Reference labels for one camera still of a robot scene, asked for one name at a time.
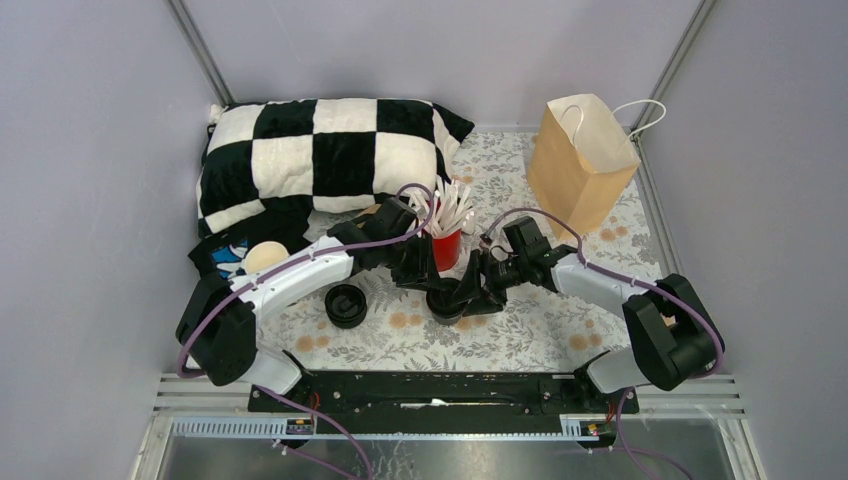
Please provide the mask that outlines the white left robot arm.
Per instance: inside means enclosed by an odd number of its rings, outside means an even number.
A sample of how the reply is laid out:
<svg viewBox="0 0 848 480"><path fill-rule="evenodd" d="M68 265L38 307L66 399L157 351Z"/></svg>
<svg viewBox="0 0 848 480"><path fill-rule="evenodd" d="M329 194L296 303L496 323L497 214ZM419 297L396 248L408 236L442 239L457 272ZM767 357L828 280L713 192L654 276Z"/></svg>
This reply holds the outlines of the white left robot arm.
<svg viewBox="0 0 848 480"><path fill-rule="evenodd" d="M217 273L195 286L175 336L183 378L207 377L216 386L244 382L272 391L288 411L309 401L304 368L283 351L259 345L265 321L305 296L367 270L385 267L401 288L424 290L438 273L432 239L414 210L390 198L363 220L330 228L307 248L257 273L225 279Z"/></svg>

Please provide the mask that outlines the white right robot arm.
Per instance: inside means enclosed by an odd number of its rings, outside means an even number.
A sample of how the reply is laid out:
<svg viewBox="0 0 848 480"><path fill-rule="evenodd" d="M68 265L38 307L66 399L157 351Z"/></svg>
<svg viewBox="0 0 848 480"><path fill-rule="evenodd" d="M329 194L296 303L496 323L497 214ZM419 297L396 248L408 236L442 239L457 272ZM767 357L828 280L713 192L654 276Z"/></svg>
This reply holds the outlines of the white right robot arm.
<svg viewBox="0 0 848 480"><path fill-rule="evenodd" d="M577 248L552 246L528 216L508 223L504 233L511 248L507 257L473 250L447 303L464 314L496 313L505 307L509 289L531 284L577 296L620 318L630 345L582 367L586 377L575 382L573 396L583 410L601 410L627 387L650 384L671 391L707 375L722 360L723 341L685 277L671 274L650 283L614 272L587 261Z"/></svg>

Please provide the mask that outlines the black plastic cup lid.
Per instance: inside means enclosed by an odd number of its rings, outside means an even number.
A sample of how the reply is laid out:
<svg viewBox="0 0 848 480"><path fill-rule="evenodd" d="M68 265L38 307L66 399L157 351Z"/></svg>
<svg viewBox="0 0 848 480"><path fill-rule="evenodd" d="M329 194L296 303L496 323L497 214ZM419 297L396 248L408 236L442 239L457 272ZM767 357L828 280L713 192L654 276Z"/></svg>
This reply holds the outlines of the black plastic cup lid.
<svg viewBox="0 0 848 480"><path fill-rule="evenodd" d="M442 280L439 288L426 291L425 301L432 316L434 312L464 312L466 304L456 303L452 300L459 282L458 279L446 278Z"/></svg>

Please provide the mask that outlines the black paper coffee cup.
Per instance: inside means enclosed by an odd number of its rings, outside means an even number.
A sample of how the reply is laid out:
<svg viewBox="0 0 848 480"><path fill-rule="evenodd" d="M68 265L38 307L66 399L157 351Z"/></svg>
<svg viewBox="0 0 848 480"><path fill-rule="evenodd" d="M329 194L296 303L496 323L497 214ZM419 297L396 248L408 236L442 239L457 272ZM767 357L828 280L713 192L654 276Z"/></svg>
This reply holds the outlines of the black paper coffee cup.
<svg viewBox="0 0 848 480"><path fill-rule="evenodd" d="M461 312L448 312L448 313L440 313L434 312L433 319L440 325L443 326L452 326L459 322L462 318Z"/></svg>

